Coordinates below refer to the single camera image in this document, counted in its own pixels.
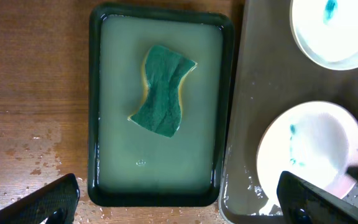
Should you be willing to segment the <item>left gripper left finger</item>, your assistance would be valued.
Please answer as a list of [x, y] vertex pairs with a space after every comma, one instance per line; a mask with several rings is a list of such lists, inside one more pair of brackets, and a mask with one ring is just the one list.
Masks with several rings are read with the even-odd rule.
[[80, 190], [67, 174], [0, 210], [0, 223], [73, 223]]

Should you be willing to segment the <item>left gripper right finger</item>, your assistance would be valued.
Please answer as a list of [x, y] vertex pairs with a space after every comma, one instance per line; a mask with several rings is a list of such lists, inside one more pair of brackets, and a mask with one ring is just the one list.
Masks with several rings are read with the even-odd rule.
[[358, 208], [289, 171], [280, 175], [277, 197], [286, 223], [358, 224]]

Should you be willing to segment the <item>green and yellow sponge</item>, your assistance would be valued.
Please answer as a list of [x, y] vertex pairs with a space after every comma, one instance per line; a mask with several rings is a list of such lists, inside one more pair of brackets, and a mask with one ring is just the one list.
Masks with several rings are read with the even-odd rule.
[[181, 87], [198, 63], [162, 45], [147, 51], [141, 66], [141, 104], [129, 121], [165, 137], [178, 131], [182, 119]]

